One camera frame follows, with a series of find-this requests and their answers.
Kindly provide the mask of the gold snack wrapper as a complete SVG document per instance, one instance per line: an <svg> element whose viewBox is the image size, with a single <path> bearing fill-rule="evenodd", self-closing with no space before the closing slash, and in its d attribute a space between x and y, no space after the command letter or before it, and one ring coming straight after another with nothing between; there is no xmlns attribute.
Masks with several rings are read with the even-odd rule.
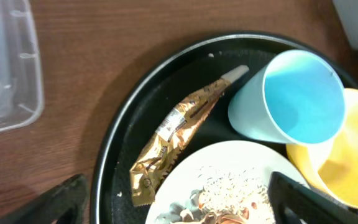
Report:
<svg viewBox="0 0 358 224"><path fill-rule="evenodd" d="M129 171L133 206L155 201L158 188L220 97L248 71L246 65L232 69L186 96L166 115Z"/></svg>

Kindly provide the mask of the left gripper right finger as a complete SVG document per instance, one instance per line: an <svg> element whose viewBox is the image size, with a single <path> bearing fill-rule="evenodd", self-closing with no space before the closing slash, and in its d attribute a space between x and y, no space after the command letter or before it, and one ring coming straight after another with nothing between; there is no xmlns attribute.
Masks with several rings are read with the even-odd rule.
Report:
<svg viewBox="0 0 358 224"><path fill-rule="evenodd" d="M270 177L268 197L277 224L358 224L355 213L277 171Z"/></svg>

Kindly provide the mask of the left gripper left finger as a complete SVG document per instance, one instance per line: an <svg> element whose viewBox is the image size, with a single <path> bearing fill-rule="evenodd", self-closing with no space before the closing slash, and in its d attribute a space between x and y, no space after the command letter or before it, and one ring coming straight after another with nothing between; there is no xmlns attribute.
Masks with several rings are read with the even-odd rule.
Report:
<svg viewBox="0 0 358 224"><path fill-rule="evenodd" d="M0 218L0 224L82 224L89 196L83 174L76 174Z"/></svg>

